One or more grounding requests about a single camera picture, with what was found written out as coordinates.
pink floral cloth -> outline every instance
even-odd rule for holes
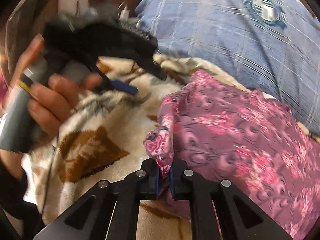
[[[320,216],[320,145],[297,125],[288,106],[223,85],[204,70],[164,98],[161,124],[144,141],[165,179],[173,150],[206,179],[229,179],[302,240]],[[164,193],[172,212],[189,216],[186,202]]]

fleece blanket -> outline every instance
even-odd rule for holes
[[[98,67],[109,78],[118,78],[139,89],[136,96],[118,91],[80,95],[74,114],[60,128],[58,143],[35,149],[30,158],[30,192],[35,192],[46,224],[64,212],[97,181],[123,179],[148,158],[143,140],[159,127],[157,112],[162,99],[189,83],[192,73],[203,69],[220,82],[249,91],[214,64],[200,58],[156,54],[167,73],[161,81],[130,60],[100,58]],[[47,200],[42,211],[48,171],[52,162]],[[191,239],[190,222],[170,213],[157,202],[141,201],[137,239]]]

human hand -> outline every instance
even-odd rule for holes
[[[43,47],[42,36],[36,36],[18,60],[11,82],[13,86],[23,71],[40,57]],[[28,110],[41,129],[48,134],[47,139],[52,140],[58,134],[60,125],[70,117],[70,111],[78,103],[78,93],[93,89],[101,82],[102,78],[97,73],[89,74],[81,85],[55,74],[49,78],[49,87],[39,83],[31,86],[30,94],[33,99],[29,101]]]

